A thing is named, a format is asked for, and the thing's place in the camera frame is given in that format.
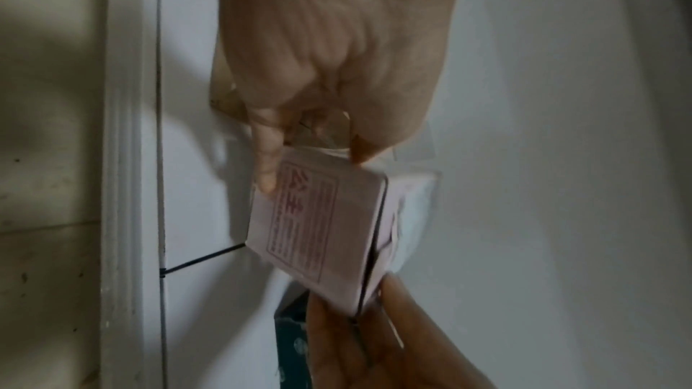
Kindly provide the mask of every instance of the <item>small cardboard box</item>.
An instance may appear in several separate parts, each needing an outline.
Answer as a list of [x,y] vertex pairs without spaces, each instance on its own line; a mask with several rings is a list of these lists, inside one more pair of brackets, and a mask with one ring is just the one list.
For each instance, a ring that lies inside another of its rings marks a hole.
[[247,246],[355,316],[420,241],[439,176],[286,148],[272,196],[255,190]]

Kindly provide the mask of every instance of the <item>tile floor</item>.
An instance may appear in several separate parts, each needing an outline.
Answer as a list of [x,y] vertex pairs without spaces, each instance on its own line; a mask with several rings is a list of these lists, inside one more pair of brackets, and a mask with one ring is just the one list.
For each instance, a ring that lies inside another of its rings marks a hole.
[[96,388],[106,0],[0,0],[0,388]]

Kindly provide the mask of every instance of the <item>black line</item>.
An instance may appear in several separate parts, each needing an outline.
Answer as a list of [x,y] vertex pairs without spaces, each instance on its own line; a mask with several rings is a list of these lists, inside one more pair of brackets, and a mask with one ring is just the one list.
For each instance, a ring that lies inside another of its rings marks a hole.
[[160,274],[161,278],[163,278],[163,277],[165,277],[166,275],[171,274],[171,273],[173,273],[173,272],[175,272],[175,271],[179,271],[179,270],[181,270],[181,269],[183,269],[183,268],[185,268],[185,267],[192,266],[193,264],[201,263],[202,261],[207,261],[207,260],[209,260],[209,259],[213,259],[214,257],[220,256],[220,255],[224,255],[224,254],[227,254],[227,253],[229,253],[229,252],[233,252],[233,251],[235,251],[236,249],[240,249],[240,248],[244,248],[244,247],[245,247],[245,243],[240,243],[240,244],[238,244],[238,245],[233,245],[233,246],[231,246],[230,248],[221,249],[220,251],[213,252],[213,253],[211,253],[211,254],[209,254],[209,255],[206,255],[206,256],[204,256],[204,257],[200,257],[199,259],[190,260],[190,261],[188,261],[188,262],[186,262],[186,263],[179,264],[178,266],[171,267],[171,268],[168,268],[168,269],[161,269],[161,271],[160,271],[159,274]]

